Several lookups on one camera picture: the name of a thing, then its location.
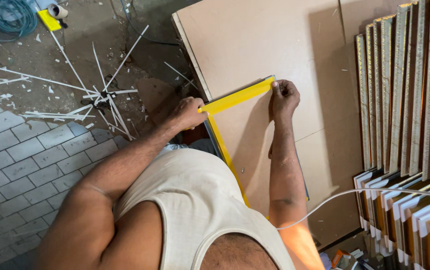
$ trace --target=hand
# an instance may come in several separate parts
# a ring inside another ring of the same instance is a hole
[[[273,120],[290,121],[293,112],[300,103],[300,93],[295,84],[287,80],[278,80],[272,82],[273,89]]]
[[[192,96],[184,98],[180,100],[168,120],[178,131],[194,129],[208,118],[208,112],[198,112],[198,108],[204,105],[201,98],[193,98]]]

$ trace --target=white cable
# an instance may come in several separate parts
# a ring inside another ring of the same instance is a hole
[[[292,223],[288,226],[282,227],[282,228],[277,228],[277,230],[283,230],[286,228],[289,228],[301,221],[303,221],[304,219],[308,218],[309,215],[313,214],[318,208],[320,208],[320,206],[324,205],[326,202],[330,201],[333,198],[336,198],[340,195],[344,195],[344,194],[348,194],[348,193],[352,193],[352,192],[356,192],[356,191],[362,191],[362,190],[375,190],[375,191],[396,191],[396,192],[402,192],[402,193],[415,193],[415,194],[423,194],[423,195],[428,195],[430,196],[430,192],[428,191],[419,191],[419,190],[407,190],[407,189],[397,189],[397,188],[357,188],[357,189],[350,189],[344,192],[340,192],[338,194],[335,194],[331,197],[329,197],[328,199],[322,201],[317,207],[315,207],[312,211],[310,211],[305,217],[303,217],[302,219],[300,219],[299,221]]]

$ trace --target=gray tiled floor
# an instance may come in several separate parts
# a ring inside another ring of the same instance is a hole
[[[25,122],[0,112],[0,269],[29,269],[69,189],[127,144],[75,122]]]

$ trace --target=yellow frame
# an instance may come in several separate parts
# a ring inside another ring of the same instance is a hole
[[[230,168],[233,175],[235,175],[236,182],[238,183],[238,187],[240,188],[240,192],[242,193],[243,201],[245,202],[245,205],[247,205],[249,208],[250,208],[250,203],[248,202],[247,196],[245,195],[243,187],[240,183],[240,179],[238,178],[238,174],[235,171],[235,167],[233,166],[232,159],[230,158],[228,150],[226,149],[222,135],[218,130],[218,127],[215,123],[215,119],[213,118],[213,115],[223,110],[226,110],[230,107],[233,107],[237,104],[240,104],[243,101],[247,101],[255,96],[258,96],[260,94],[270,91],[272,89],[272,82],[274,81],[275,81],[275,76],[272,75],[270,77],[265,78],[260,83],[256,83],[252,86],[249,86],[245,89],[237,91],[233,94],[224,96],[218,100],[212,101],[206,104],[205,106],[199,108],[200,112],[208,112],[209,116],[208,116],[207,122],[212,129],[215,139],[217,140],[216,143],[220,150],[220,153],[222,154],[222,159]]]

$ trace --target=white tank top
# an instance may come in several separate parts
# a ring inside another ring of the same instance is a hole
[[[115,221],[142,201],[158,205],[161,270],[200,269],[208,247],[227,233],[258,241],[278,269],[295,269],[275,227],[243,202],[235,176],[217,156],[178,149],[158,156],[118,200]]]

